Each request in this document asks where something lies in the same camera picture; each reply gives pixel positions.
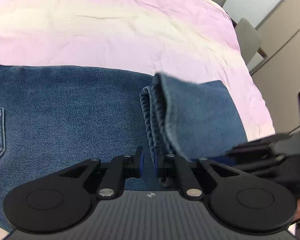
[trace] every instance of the pink bedsheet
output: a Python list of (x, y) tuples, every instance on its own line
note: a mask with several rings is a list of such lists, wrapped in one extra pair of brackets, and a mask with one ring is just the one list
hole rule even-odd
[(274, 133), (230, 18), (211, 0), (0, 0), (0, 64), (221, 80), (248, 140)]

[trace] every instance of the ribbed black plate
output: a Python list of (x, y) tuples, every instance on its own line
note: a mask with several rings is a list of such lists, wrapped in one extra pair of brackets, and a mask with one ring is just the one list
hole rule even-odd
[(7, 240), (293, 240), (288, 231), (250, 236), (220, 225), (205, 206), (177, 191), (129, 191), (101, 201), (81, 224), (51, 235), (15, 230)]

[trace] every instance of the wrinkled sheet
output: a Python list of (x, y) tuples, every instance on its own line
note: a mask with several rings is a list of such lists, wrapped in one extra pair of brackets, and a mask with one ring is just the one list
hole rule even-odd
[(221, 80), (247, 139), (274, 133), (226, 12), (211, 0), (0, 0), (0, 64)]

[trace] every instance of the metal screw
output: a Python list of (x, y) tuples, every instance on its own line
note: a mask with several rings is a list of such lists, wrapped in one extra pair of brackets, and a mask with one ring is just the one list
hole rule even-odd
[(114, 194), (113, 189), (110, 188), (102, 188), (101, 190), (99, 190), (99, 195), (103, 196), (103, 197), (110, 197)]
[(199, 197), (202, 194), (202, 191), (197, 188), (191, 188), (187, 190), (187, 195), (190, 197)]

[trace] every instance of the cabinet door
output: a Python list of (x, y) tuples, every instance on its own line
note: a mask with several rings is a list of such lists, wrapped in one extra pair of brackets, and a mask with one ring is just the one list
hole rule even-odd
[(277, 133), (289, 132), (300, 124), (300, 32), (252, 79), (266, 102)]
[(262, 49), (271, 57), (300, 28), (300, 0), (284, 0), (258, 28)]

